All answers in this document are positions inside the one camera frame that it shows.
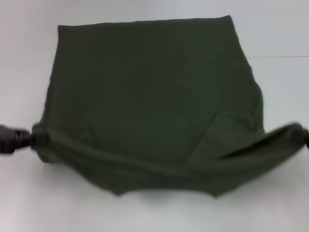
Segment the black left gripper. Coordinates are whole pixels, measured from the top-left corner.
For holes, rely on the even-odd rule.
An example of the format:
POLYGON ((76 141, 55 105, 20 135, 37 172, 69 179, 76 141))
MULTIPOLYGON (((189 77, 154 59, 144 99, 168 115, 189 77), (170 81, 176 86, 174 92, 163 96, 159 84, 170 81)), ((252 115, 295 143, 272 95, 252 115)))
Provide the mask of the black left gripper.
POLYGON ((13 154, 15 147, 28 147, 32 144, 32 135, 27 130, 17 130, 5 125, 0 126, 0 153, 13 154))

